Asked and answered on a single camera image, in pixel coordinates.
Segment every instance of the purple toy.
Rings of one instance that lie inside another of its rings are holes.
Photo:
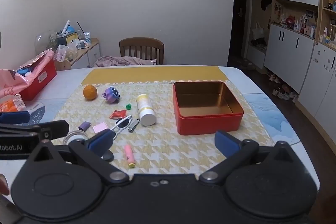
[[[109,103],[118,103],[120,94],[119,92],[114,88],[114,87],[109,87],[108,89],[105,90],[103,93],[103,97],[109,102]]]

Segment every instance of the pink marker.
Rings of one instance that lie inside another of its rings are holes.
[[[124,150],[125,150],[125,154],[126,154],[126,157],[127,157],[128,167],[129,168],[134,168],[135,167],[135,160],[134,160],[134,155],[133,155],[133,151],[132,151],[131,146],[129,144],[125,145]]]

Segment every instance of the wooden floor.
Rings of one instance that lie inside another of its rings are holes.
[[[286,117],[304,145],[320,180],[320,191],[310,211],[316,224],[336,224],[336,156],[312,123],[290,101],[272,95],[274,82],[255,70],[244,70]]]

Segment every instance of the red tin box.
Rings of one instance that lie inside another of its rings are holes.
[[[223,82],[177,82],[173,87],[177,131],[181,135],[238,130],[244,110]]]
[[[54,60],[51,59],[31,85],[20,92],[24,101],[31,101],[57,75]]]

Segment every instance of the screw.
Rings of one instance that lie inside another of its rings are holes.
[[[152,181],[151,186],[158,187],[160,184],[157,181]]]
[[[214,180],[218,178],[218,174],[213,171],[208,171],[202,174],[202,177],[205,178],[206,180]]]
[[[126,174],[121,171],[112,172],[110,178],[113,180],[123,180],[126,177]]]
[[[168,180],[165,180],[165,179],[162,179],[162,180],[160,180],[160,183],[161,183],[161,184],[168,184],[169,181],[168,181]]]

